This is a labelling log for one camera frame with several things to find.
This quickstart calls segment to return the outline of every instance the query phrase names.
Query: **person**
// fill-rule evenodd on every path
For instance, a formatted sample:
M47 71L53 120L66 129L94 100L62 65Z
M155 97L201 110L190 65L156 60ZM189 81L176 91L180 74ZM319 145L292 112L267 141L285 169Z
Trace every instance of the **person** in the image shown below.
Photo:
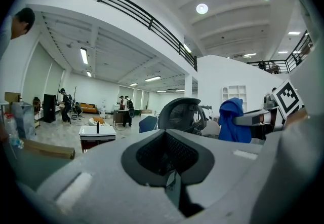
M128 122L128 125L131 127L132 126L132 118L130 116L130 106L132 106L132 101L131 99L126 95L125 99L123 101L123 106L124 106L124 116L123 116L123 127L126 126L126 123Z
M121 96L121 97L120 97L120 103L119 103L119 110L124 110L123 102L124 102L124 97Z
M72 108L71 107L71 103L70 103L70 99L67 96L64 88L61 89L60 93L63 95L63 101L60 101L58 104L64 104L64 106L65 106L63 108L62 112L61 112L61 114L62 114L62 121L64 123L65 122L68 122L68 123L71 124L71 118L67 114L70 111L70 109Z
M0 28L0 60L10 40L27 34L35 22L35 14L31 8L24 8L15 16L8 16Z

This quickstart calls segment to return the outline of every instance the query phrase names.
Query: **blue cloth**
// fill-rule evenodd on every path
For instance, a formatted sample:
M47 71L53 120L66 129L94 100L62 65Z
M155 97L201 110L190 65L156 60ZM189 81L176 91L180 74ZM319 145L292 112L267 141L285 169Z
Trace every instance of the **blue cloth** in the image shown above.
M237 126L233 123L233 118L243 116L243 100L231 98L223 102L219 108L219 125L222 126L219 133L219 140L250 143L251 131L249 127Z

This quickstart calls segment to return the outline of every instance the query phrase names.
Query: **floor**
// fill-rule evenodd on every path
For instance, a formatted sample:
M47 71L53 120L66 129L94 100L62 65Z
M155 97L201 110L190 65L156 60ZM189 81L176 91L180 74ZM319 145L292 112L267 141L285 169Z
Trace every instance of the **floor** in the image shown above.
M73 147L75 149L75 156L82 154L79 130L82 125L88 125L89 118L98 116L94 114L83 113L80 120L71 120L72 124L63 123L61 115L56 113L56 121L52 123L40 122L40 126L36 128L36 136L33 140L58 146ZM139 133L138 123L141 121L141 116L135 116L132 120L132 126L123 127L122 124L116 126L112 123L112 116L105 121L112 125L117 132L116 139L122 137L129 137L132 134Z

